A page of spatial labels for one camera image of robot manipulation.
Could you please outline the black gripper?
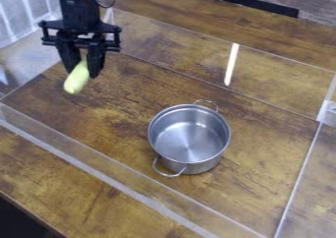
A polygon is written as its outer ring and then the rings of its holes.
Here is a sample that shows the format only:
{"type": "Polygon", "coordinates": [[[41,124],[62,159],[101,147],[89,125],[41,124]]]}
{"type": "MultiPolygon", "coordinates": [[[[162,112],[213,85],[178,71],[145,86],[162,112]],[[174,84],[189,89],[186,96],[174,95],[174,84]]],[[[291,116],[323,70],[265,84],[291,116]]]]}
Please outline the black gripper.
{"type": "Polygon", "coordinates": [[[67,73],[73,72],[82,60],[79,48],[89,48],[87,66],[90,77],[95,79],[105,68],[106,50],[122,50],[123,29],[102,21],[99,0],[59,0],[59,3],[62,19],[39,23],[43,32],[42,44],[57,46],[67,73]],[[81,35],[89,33],[111,34],[114,39],[81,38],[81,35]]]}

